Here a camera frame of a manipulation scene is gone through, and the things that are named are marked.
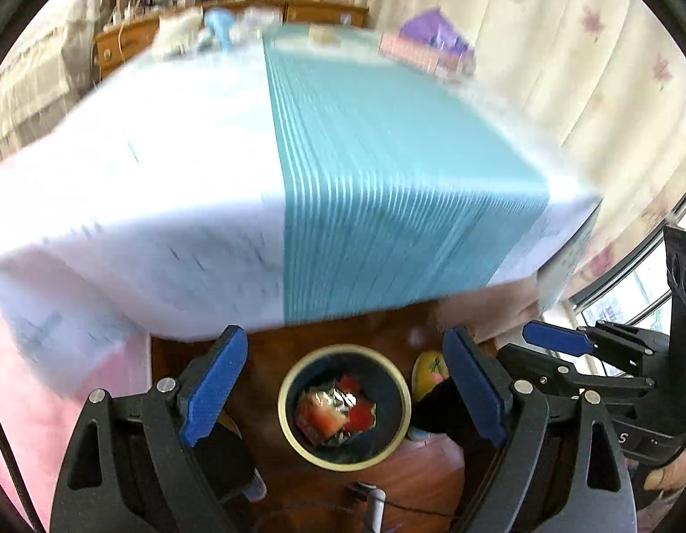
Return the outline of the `orange red snack bag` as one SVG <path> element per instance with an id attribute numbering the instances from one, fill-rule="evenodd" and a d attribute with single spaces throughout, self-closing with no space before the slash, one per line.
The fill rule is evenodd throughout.
<path id="1" fill-rule="evenodd" d="M 304 392 L 294 419 L 314 448 L 339 446 L 375 428 L 377 404 L 365 396 L 358 380 L 343 375 L 330 385 Z"/>

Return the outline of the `dark round trash bin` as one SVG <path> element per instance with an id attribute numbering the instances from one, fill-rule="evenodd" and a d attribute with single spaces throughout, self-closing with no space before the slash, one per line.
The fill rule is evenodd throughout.
<path id="1" fill-rule="evenodd" d="M 278 419 L 306 461 L 333 472 L 378 465 L 407 434 L 412 397 L 399 369 L 360 345 L 325 346 L 287 372 Z"/>

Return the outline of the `pink bed sheet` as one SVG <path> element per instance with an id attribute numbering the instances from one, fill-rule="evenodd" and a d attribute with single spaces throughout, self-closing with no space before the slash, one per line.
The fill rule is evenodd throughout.
<path id="1" fill-rule="evenodd" d="M 140 394 L 151 382 L 150 337 L 137 333 L 91 370 L 73 397 L 57 395 L 32 374 L 0 313 L 0 421 L 43 525 L 50 522 L 62 459 L 91 390 Z"/>

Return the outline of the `yellow slipper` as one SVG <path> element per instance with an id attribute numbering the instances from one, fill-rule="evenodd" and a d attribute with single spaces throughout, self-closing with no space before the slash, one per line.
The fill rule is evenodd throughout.
<path id="1" fill-rule="evenodd" d="M 414 402 L 419 402 L 438 384 L 449 378 L 449 370 L 443 354 L 437 350 L 427 350 L 415 360 L 411 377 L 411 394 Z"/>

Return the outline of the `teal white patterned tablecloth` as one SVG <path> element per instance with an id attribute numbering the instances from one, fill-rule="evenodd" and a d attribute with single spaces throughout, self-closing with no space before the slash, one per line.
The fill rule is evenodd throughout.
<path id="1" fill-rule="evenodd" d="M 600 195 L 473 80 L 342 29 L 126 64 L 0 165 L 0 316 L 75 394 L 137 334 L 204 341 L 535 274 Z"/>

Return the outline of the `cream floral curtain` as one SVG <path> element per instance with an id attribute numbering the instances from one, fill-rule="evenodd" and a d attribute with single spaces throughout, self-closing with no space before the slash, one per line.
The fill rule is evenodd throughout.
<path id="1" fill-rule="evenodd" d="M 439 8 L 480 81 L 539 125 L 600 190 L 570 284 L 605 275 L 686 193 L 686 59 L 642 0 L 355 0 L 396 29 Z"/>

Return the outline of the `red patterned snack box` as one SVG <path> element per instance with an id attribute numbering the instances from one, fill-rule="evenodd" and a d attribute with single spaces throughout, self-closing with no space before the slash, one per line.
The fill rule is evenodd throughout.
<path id="1" fill-rule="evenodd" d="M 394 34 L 380 36 L 379 53 L 392 60 L 429 73 L 440 80 L 458 80 L 475 74 L 477 63 L 472 52 L 455 56 Z"/>

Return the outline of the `purple plastic package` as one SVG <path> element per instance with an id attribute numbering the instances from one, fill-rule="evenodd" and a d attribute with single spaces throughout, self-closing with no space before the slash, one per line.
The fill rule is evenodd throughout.
<path id="1" fill-rule="evenodd" d="M 448 56 L 463 58 L 475 55 L 470 42 L 456 30 L 454 24 L 438 7 L 430 8 L 407 20 L 399 28 L 399 36 L 417 44 L 424 44 Z"/>

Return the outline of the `beige crumpled tissue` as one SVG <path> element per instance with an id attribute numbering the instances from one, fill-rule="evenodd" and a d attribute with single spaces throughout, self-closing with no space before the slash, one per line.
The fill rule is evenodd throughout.
<path id="1" fill-rule="evenodd" d="M 317 46 L 338 46 L 336 30 L 323 24 L 311 24 L 308 27 L 308 39 Z"/>

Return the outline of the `crumpled yellowish paper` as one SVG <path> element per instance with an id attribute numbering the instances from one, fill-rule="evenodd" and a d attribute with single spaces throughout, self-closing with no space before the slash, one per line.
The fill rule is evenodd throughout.
<path id="1" fill-rule="evenodd" d="M 173 16 L 162 16 L 150 46 L 152 56 L 165 59 L 184 53 L 197 41 L 201 27 L 202 10 L 199 7 L 188 8 Z"/>

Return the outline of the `clear plastic bottle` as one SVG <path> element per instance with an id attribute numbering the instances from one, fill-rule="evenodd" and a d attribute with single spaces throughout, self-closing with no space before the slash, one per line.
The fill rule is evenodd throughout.
<path id="1" fill-rule="evenodd" d="M 238 46 L 261 39 L 264 32 L 280 27 L 283 24 L 283 14 L 275 7 L 247 7 L 236 15 L 228 35 L 230 41 Z"/>

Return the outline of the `blue face mask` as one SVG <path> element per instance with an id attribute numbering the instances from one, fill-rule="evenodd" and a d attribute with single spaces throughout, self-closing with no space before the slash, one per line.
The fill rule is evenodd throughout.
<path id="1" fill-rule="evenodd" d="M 236 17 L 226 8 L 213 7 L 204 14 L 203 20 L 216 45 L 223 51 L 230 49 L 230 30 L 236 23 Z"/>

